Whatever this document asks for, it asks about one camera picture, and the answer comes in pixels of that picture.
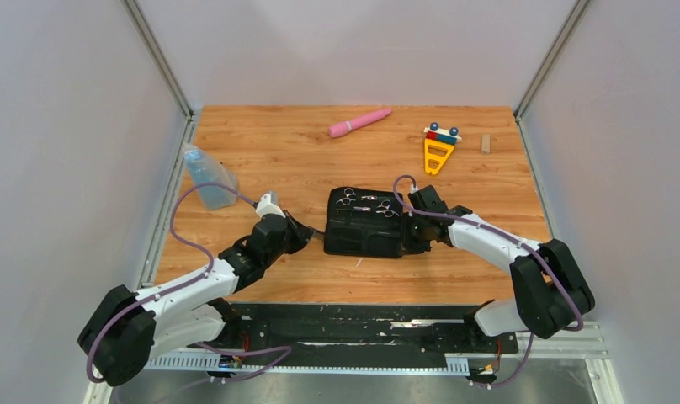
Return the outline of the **silver thinning scissors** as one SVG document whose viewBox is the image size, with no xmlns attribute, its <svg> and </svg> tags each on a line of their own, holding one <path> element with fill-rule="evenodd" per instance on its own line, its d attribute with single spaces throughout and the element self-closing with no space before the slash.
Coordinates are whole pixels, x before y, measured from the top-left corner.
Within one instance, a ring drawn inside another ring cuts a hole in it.
<svg viewBox="0 0 680 404">
<path fill-rule="evenodd" d="M 395 211 L 392 207 L 392 202 L 389 199 L 381 200 L 376 206 L 356 206 L 353 207 L 353 211 L 357 212 L 372 212 L 375 214 L 383 215 L 384 217 L 391 218 L 399 216 L 400 214 Z"/>
</svg>

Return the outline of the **black zip tool case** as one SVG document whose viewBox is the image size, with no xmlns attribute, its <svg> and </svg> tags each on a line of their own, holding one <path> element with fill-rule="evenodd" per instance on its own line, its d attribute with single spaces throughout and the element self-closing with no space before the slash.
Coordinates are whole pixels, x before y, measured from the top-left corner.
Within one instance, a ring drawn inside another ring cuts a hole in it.
<svg viewBox="0 0 680 404">
<path fill-rule="evenodd" d="M 352 188 L 358 195 L 377 195 L 377 201 L 364 203 L 374 207 L 381 200 L 389 199 L 400 215 L 387 218 L 372 212 L 339 210 L 336 201 L 343 196 L 345 188 Z M 403 207 L 391 191 L 361 189 L 341 186 L 332 189 L 328 196 L 324 253 L 361 258 L 400 258 L 401 219 Z"/>
</svg>

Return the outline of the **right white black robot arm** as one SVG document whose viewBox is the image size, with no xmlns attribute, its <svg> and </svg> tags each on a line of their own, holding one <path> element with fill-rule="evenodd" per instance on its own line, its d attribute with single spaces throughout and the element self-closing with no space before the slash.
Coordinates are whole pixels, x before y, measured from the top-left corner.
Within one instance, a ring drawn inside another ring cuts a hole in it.
<svg viewBox="0 0 680 404">
<path fill-rule="evenodd" d="M 561 240 L 538 242 L 514 235 L 463 206 L 450 209 L 433 186 L 412 187 L 406 208 L 411 234 L 473 253 L 509 275 L 513 297 L 490 300 L 467 318 L 464 340 L 485 351 L 497 336 L 531 332 L 548 339 L 562 330 L 578 331 L 596 301 L 571 249 Z"/>
</svg>

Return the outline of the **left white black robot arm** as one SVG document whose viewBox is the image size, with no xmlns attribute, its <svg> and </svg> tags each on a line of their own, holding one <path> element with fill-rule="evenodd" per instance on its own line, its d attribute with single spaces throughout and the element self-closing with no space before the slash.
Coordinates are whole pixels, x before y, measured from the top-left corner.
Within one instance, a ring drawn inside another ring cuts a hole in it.
<svg viewBox="0 0 680 404">
<path fill-rule="evenodd" d="M 121 284 L 107 292 L 77 338 L 91 382 L 123 385 L 149 360 L 178 348 L 212 340 L 229 348 L 239 341 L 241 325 L 216 304 L 259 281 L 317 233 L 282 210 L 272 193 L 253 206 L 259 221 L 251 233 L 209 254 L 201 268 L 151 288 L 132 291 Z"/>
</svg>

